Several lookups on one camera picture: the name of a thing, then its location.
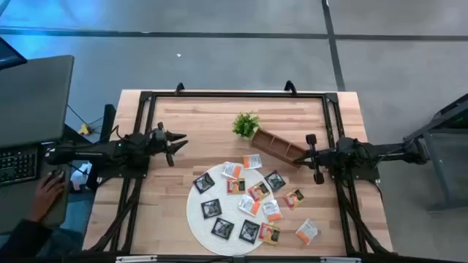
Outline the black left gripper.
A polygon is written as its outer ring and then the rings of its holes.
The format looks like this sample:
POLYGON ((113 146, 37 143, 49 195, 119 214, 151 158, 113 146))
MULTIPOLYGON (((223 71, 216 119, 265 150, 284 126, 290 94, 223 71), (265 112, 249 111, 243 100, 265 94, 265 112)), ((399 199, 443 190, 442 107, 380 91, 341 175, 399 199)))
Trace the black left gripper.
POLYGON ((157 127, 149 133, 146 145, 146 153, 152 156, 155 156, 159 153, 165 154, 167 164, 170 167, 173 167, 175 165, 173 155, 188 143, 187 140, 180 142, 174 141, 181 140, 185 137, 185 134, 172 133, 166 130, 164 128, 163 122, 159 122, 157 127))

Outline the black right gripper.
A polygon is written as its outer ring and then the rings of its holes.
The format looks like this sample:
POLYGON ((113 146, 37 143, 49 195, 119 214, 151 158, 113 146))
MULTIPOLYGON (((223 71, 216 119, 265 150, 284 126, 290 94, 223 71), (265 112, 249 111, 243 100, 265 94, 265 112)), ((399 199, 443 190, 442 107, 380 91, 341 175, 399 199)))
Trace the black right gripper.
POLYGON ((333 151, 328 150, 317 150, 317 138, 315 134, 306 135, 306 143, 309 145, 309 149, 306 150, 300 157, 293 161, 293 164, 304 165, 314 170, 314 182, 317 185, 323 184, 325 178, 323 173, 320 171, 320 167, 329 167, 331 165, 331 156, 333 151))

